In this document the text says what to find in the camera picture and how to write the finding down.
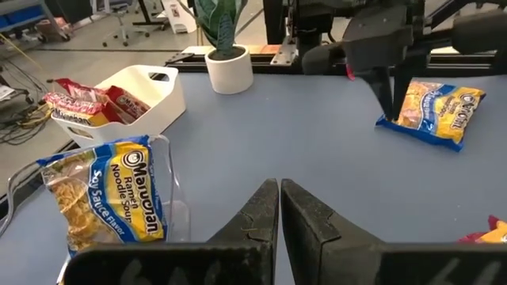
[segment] floor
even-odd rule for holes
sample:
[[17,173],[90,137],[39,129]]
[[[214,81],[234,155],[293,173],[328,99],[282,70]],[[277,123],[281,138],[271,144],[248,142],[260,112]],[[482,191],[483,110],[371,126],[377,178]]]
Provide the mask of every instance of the floor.
[[[439,0],[428,0],[428,10],[434,9]],[[466,7],[463,14],[474,13],[475,8]],[[126,22],[141,19],[139,14],[130,13]],[[336,19],[334,22],[333,36],[341,38],[341,34],[347,25],[347,20]],[[85,85],[94,86],[118,70],[134,64],[161,65],[174,52],[180,51],[189,45],[196,45],[196,35],[174,35],[170,28],[166,31],[151,28],[151,36],[132,36],[129,46],[123,47],[119,40],[108,39],[108,47],[102,47],[103,36],[117,26],[114,17],[106,17],[95,21],[93,24],[80,28],[75,32],[75,37],[68,43],[54,43],[38,45],[27,52],[27,55],[39,63],[43,70],[38,68],[26,57],[15,55],[11,61],[25,72],[41,82],[49,78],[72,78]],[[238,23],[238,30],[242,30],[236,41],[240,44],[266,44],[264,15],[262,13],[262,1],[250,0],[244,9]],[[7,71],[2,75],[12,86],[22,88],[22,83],[17,82],[18,76],[13,66],[7,65]],[[22,108],[23,101],[13,101],[9,104],[0,105],[0,114],[8,114],[13,109]],[[8,178],[23,165],[33,162],[37,158],[48,156],[58,150],[69,137],[56,125],[49,121],[35,138],[20,146],[0,144],[0,181],[7,182]],[[5,186],[0,186],[0,196],[6,192]]]

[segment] white plastic basket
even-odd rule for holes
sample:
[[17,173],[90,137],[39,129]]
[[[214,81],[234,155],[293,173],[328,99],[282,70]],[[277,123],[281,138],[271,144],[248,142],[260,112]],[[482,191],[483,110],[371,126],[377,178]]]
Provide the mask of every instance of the white plastic basket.
[[[164,74],[168,80],[154,80],[151,78],[153,74]],[[183,88],[176,68],[129,66],[105,79],[96,87],[109,88],[113,85],[127,90],[148,104],[151,107],[150,110],[133,123],[126,125],[112,122],[100,127],[89,127],[51,116],[80,147],[137,135],[161,134],[186,109]]]

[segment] soy sauce flavor ramen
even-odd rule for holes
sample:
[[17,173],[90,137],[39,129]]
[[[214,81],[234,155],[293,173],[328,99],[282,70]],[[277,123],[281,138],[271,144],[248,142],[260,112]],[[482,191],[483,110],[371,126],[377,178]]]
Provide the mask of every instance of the soy sauce flavor ramen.
[[165,240],[149,137],[119,140],[37,161],[68,221],[68,248]]
[[485,95],[474,88],[411,82],[398,120],[381,116],[376,124],[460,151],[465,127]]

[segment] white flower pot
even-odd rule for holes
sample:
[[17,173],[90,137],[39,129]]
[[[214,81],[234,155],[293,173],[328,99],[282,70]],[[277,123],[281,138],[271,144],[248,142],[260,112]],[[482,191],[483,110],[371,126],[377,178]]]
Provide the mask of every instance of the white flower pot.
[[215,49],[213,49],[204,57],[213,90],[217,93],[240,93],[247,90],[254,83],[252,61],[248,48],[242,45],[235,45],[235,47],[243,48],[245,52],[234,59],[214,60],[209,57],[215,52]]

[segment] ramen noodle block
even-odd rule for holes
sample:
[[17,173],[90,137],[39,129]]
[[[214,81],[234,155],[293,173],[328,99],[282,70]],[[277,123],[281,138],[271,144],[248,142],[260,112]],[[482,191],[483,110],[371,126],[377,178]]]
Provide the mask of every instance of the ramen noodle block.
[[68,221],[71,256],[100,243],[166,240],[148,140],[119,140],[37,161]]
[[398,120],[381,116],[376,125],[460,151],[468,121],[485,95],[474,88],[411,82]]

